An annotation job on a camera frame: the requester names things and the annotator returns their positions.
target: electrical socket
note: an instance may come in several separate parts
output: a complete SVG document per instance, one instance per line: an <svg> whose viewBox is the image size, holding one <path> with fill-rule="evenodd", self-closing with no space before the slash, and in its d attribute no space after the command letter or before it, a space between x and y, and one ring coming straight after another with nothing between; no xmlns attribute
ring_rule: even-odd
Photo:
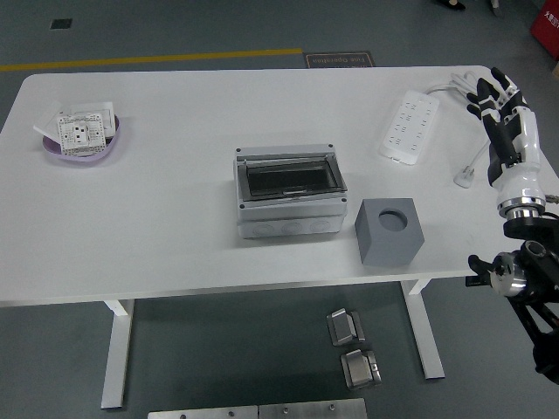
<svg viewBox="0 0 559 419"><path fill-rule="evenodd" d="M393 161L416 164L437 109L437 98L413 90L407 91L379 153Z"/></svg>

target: red object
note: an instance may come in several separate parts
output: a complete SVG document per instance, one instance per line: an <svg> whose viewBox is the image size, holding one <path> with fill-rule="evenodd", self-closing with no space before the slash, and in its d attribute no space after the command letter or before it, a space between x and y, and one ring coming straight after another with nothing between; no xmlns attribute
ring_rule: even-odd
<svg viewBox="0 0 559 419"><path fill-rule="evenodd" d="M530 32L553 58L559 59L559 0L545 2Z"/></svg>

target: gray cube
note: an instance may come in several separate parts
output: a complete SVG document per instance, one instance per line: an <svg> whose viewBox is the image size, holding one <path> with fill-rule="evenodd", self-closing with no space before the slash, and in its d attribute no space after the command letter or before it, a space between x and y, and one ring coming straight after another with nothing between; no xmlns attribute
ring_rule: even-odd
<svg viewBox="0 0 559 419"><path fill-rule="evenodd" d="M363 199L355 232L361 261L370 266L408 264L424 243L411 198Z"/></svg>

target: power cord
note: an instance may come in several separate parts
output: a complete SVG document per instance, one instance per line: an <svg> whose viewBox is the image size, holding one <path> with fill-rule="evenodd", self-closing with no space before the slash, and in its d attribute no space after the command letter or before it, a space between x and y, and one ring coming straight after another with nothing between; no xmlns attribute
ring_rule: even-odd
<svg viewBox="0 0 559 419"><path fill-rule="evenodd" d="M431 94L435 92L443 92L443 91L458 91L466 100L467 94L477 94L477 83L478 83L478 76L475 72L465 72L464 75L460 76L459 74L452 73L451 74L451 81L446 85L436 85L429 89L427 89L424 94ZM462 170L460 170L454 176L454 183L462 188L470 188L473 183L473 175L474 175L474 165L478 161L478 159L483 155L486 149L489 147L489 140L485 142L483 147L478 151L478 153L473 157L470 164L465 166Z"/></svg>

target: white table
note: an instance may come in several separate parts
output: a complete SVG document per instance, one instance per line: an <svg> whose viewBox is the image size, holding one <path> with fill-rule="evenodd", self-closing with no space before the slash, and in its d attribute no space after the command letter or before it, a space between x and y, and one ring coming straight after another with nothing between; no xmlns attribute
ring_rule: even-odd
<svg viewBox="0 0 559 419"><path fill-rule="evenodd" d="M486 137L465 103L440 100L415 166L378 147L408 89L484 67L41 74L0 134L0 306L106 301L114 311L102 407L121 405L134 299L401 281L427 378L444 371L421 290L471 274L467 258L519 245L502 235L487 157L470 189L452 178ZM96 164L61 161L33 123L54 101L107 101L121 121ZM236 228L235 148L332 143L349 189L338 234L245 240ZM543 158L542 186L559 181ZM412 197L424 245L411 264L363 267L363 198Z"/></svg>

